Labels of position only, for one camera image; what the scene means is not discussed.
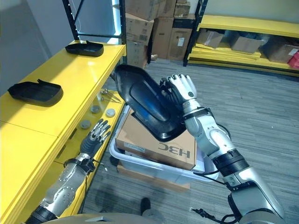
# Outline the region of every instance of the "stacked cardboard boxes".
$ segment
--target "stacked cardboard boxes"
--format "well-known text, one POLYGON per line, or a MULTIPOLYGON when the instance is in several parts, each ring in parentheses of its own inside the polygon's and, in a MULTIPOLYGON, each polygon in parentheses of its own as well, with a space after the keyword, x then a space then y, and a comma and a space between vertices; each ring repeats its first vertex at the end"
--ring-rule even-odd
POLYGON ((158 58, 182 60, 192 31, 194 15, 187 18, 175 18, 176 0, 166 0, 160 17, 155 19, 153 28, 152 55, 158 58))
POLYGON ((152 55, 182 60, 193 27, 194 15, 189 14, 187 1, 126 0, 128 64, 145 67, 147 46, 153 34, 152 55), (180 11, 175 18, 175 10, 180 11))
POLYGON ((154 19, 164 13, 165 0, 126 0, 127 63, 144 68, 154 19))
POLYGON ((167 59, 183 60, 194 25, 194 19, 194 14, 189 14, 188 18, 174 18, 167 59))

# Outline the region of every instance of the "black cable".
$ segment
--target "black cable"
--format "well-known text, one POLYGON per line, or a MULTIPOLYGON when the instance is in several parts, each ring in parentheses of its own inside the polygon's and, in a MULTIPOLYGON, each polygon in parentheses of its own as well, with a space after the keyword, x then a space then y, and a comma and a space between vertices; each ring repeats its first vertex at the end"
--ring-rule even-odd
POLYGON ((229 139, 232 140, 232 136, 231 136, 229 130, 225 126, 223 126, 222 124, 219 124, 219 123, 216 123, 216 125, 222 127, 228 133, 229 139))
POLYGON ((199 214, 201 217, 203 218, 208 218, 210 220, 213 220, 214 222, 220 223, 220 224, 234 224, 237 222, 237 220, 233 220, 231 222, 225 222, 224 220, 227 219, 228 217, 235 217, 234 214, 230 214, 230 215, 225 215, 222 220, 216 219, 215 216, 210 215, 209 213, 207 213, 206 211, 204 211, 203 209, 193 209, 191 208, 192 211, 196 212, 197 214, 199 214))
POLYGON ((224 216, 224 217, 222 218, 221 221, 222 221, 224 224, 234 224, 234 223, 237 222, 236 219, 234 219, 233 221, 230 221, 230 222, 225 222, 225 219, 227 219, 228 217, 235 217, 235 215, 234 215, 234 214, 226 215, 226 216, 224 216))
POLYGON ((220 181, 218 181, 218 180, 215 180, 215 179, 213 179, 213 178, 211 178, 211 177, 208 177, 208 176, 206 176, 206 175, 201 175, 201 174, 199 174, 199 173, 194 173, 194 174, 197 175, 197 176, 202 176, 202 177, 204 177, 204 178, 206 178, 206 179, 209 179, 209 180, 211 180, 211 181, 214 181, 214 182, 216 182, 216 183, 220 183, 220 184, 222 184, 222 185, 225 185, 225 183, 220 182, 220 181))
POLYGON ((85 192, 84 192, 84 199, 83 199, 83 202, 82 202, 82 204, 81 204, 81 210, 80 210, 79 214, 82 214, 82 212, 83 212, 83 208, 84 208, 85 200, 86 200, 86 195, 87 195, 87 176, 85 177, 85 192))
POLYGON ((196 175, 198 175, 198 176, 207 176, 207 175, 216 174, 218 172, 219 172, 219 170, 216 170, 216 171, 213 171, 213 172, 210 172, 210 173, 196 173, 196 175))

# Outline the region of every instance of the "clear plastic container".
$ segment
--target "clear plastic container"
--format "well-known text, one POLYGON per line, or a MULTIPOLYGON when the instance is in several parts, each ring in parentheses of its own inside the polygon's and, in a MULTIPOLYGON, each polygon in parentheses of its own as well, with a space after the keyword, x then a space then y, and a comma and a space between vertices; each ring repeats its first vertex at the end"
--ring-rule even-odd
MULTIPOLYGON (((130 107, 127 106, 124 110, 124 114, 128 113, 129 109, 130 107)), ((143 173, 146 175, 154 176, 156 178, 160 178, 163 180, 178 183, 178 184, 190 183, 195 180, 205 181, 205 182, 211 181, 202 176, 193 174, 193 171, 190 170, 184 170, 181 168, 176 168, 158 162, 149 161, 143 158, 133 157, 130 155, 125 155, 120 153, 120 151, 118 150, 115 144, 115 137, 120 131, 124 121, 125 121, 125 116, 123 116, 122 119, 120 120, 120 123, 115 132, 115 136, 112 138, 110 148, 109 148, 110 154, 116 159, 119 159, 122 165, 124 166, 124 168, 139 173, 143 173)), ((205 166, 205 173, 213 172, 216 170, 215 165, 207 156, 203 157, 203 161, 205 166)), ((209 175, 208 177, 217 179, 218 175, 219 173, 216 173, 216 174, 209 175)))

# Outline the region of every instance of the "yellow shelf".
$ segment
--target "yellow shelf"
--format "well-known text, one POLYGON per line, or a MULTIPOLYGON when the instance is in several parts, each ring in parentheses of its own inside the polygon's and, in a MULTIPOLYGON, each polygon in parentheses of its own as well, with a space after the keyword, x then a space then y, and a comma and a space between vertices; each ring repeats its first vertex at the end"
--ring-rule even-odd
POLYGON ((229 29, 263 34, 299 37, 299 23, 246 17, 204 15, 199 28, 229 29))
POLYGON ((212 61, 212 60, 204 60, 204 59, 190 59, 188 61, 189 64, 208 64, 208 65, 216 65, 216 66, 223 66, 223 67, 231 67, 231 68, 239 68, 239 69, 249 69, 249 70, 258 70, 258 71, 265 71, 265 72, 274 72, 282 75, 288 76, 296 76, 299 77, 299 73, 292 72, 291 70, 277 70, 269 67, 257 67, 251 66, 250 64, 235 64, 235 63, 227 63, 224 61, 212 61))
MULTIPOLYGON (((113 92, 114 95, 121 99, 121 97, 117 94, 117 92, 113 92)), ((117 119, 119 118, 122 108, 124 106, 124 101, 121 99, 121 103, 114 103, 111 101, 101 101, 99 102, 97 98, 94 99, 92 105, 99 105, 101 108, 101 111, 99 113, 92 113, 90 110, 88 110, 83 118, 81 120, 88 119, 91 122, 91 127, 95 125, 95 123, 103 118, 105 120, 108 120, 108 123, 111 125, 110 130, 113 131, 115 128, 115 125, 117 123, 117 119), (106 110, 113 108, 115 109, 115 116, 112 118, 109 118, 105 115, 106 110)), ((56 158, 55 161, 52 163, 50 168, 48 169, 47 173, 44 175, 42 180, 40 181, 39 185, 34 191, 34 194, 31 196, 31 198, 28 200, 27 204, 25 205, 24 209, 21 211, 19 217, 17 218, 15 224, 19 224, 20 221, 26 221, 28 216, 31 214, 31 212, 37 207, 39 204, 40 200, 44 197, 46 190, 51 186, 58 178, 60 175, 61 171, 63 170, 63 163, 75 156, 78 155, 79 149, 80 149, 80 144, 83 138, 86 137, 90 129, 88 130, 83 130, 80 128, 80 125, 76 126, 76 132, 72 136, 71 139, 67 140, 65 143, 65 148, 63 152, 61 152, 59 158, 56 158)), ((99 149, 97 154, 95 155, 96 160, 101 160, 103 153, 106 149, 106 146, 109 142, 110 137, 104 142, 103 146, 99 149)), ((91 173, 88 178, 87 178, 87 187, 89 187, 91 180, 95 174, 96 170, 91 173)), ((61 217, 65 216, 70 216, 70 215, 75 215, 77 214, 81 203, 83 201, 85 194, 85 183, 82 183, 82 185, 78 188, 76 192, 76 196, 72 204, 68 209, 64 211, 64 213, 61 215, 61 217)))
POLYGON ((199 59, 209 59, 209 60, 216 60, 216 61, 223 61, 223 62, 231 62, 231 63, 244 63, 244 64, 250 64, 252 66, 266 66, 266 67, 272 67, 272 68, 278 68, 278 69, 287 69, 287 70, 293 70, 298 71, 297 69, 292 68, 287 63, 278 63, 278 62, 271 62, 267 58, 261 55, 260 58, 256 60, 247 60, 247 59, 241 59, 241 58, 230 58, 228 56, 219 56, 217 54, 203 54, 203 53, 195 53, 193 50, 189 54, 190 60, 196 60, 199 59))
POLYGON ((13 223, 30 198, 30 190, 20 195, 23 188, 39 183, 31 180, 40 158, 57 139, 54 136, 0 122, 1 127, 1 223, 13 223))
POLYGON ((51 107, 26 104, 13 99, 8 92, 0 98, 0 121, 10 124, 2 126, 1 154, 14 152, 14 156, 2 156, 1 159, 2 165, 4 162, 11 164, 4 170, 9 170, 9 175, 14 178, 2 181, 5 199, 1 197, 1 223, 14 223, 124 54, 125 45, 104 44, 104 53, 100 57, 72 55, 62 49, 21 81, 41 79, 61 85, 64 95, 51 107), (27 131, 14 131, 14 126, 27 131), (18 161, 24 161, 26 165, 17 168, 18 161))

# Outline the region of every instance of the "metal rod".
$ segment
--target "metal rod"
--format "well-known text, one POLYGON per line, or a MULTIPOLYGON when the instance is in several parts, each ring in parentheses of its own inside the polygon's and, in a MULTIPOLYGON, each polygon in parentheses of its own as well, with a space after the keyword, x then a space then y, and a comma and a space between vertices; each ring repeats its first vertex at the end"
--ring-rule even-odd
POLYGON ((75 19, 74 19, 74 22, 75 22, 75 23, 76 23, 76 20, 77 20, 77 18, 78 18, 78 16, 79 16, 81 7, 82 7, 82 5, 83 5, 83 2, 84 2, 84 0, 81 0, 81 1, 80 1, 79 7, 78 7, 78 9, 77 9, 77 13, 76 13, 76 16, 75 16, 75 19))
POLYGON ((67 19, 69 21, 69 24, 70 24, 70 27, 71 27, 71 32, 73 33, 74 40, 80 40, 78 32, 77 32, 76 24, 75 24, 75 21, 74 21, 74 17, 73 17, 72 12, 71 12, 70 2, 69 2, 69 0, 62 0, 62 2, 64 4, 65 13, 66 13, 67 19))
MULTIPOLYGON (((121 44, 127 44, 125 0, 119 0, 119 2, 120 2, 120 19, 121 19, 121 44)), ((123 64, 127 64, 127 56, 122 57, 122 62, 123 64)))
POLYGON ((81 36, 97 36, 97 37, 108 37, 108 38, 121 38, 121 35, 106 35, 106 34, 86 34, 86 33, 78 33, 81 36))
POLYGON ((185 56, 184 56, 184 59, 183 59, 183 66, 184 67, 187 66, 189 53, 191 53, 191 50, 192 50, 192 48, 193 48, 193 46, 194 46, 194 44, 197 40, 197 37, 199 35, 199 32, 197 31, 197 27, 200 24, 200 22, 201 22, 201 20, 204 16, 207 1, 208 0, 203 0, 203 2, 201 2, 200 0, 198 1, 197 7, 196 7, 196 10, 195 10, 195 23, 194 23, 194 26, 193 26, 193 29, 192 29, 192 32, 191 32, 191 36, 190 36, 190 39, 189 39, 189 42, 188 42, 188 45, 187 45, 187 50, 185 52, 185 56))

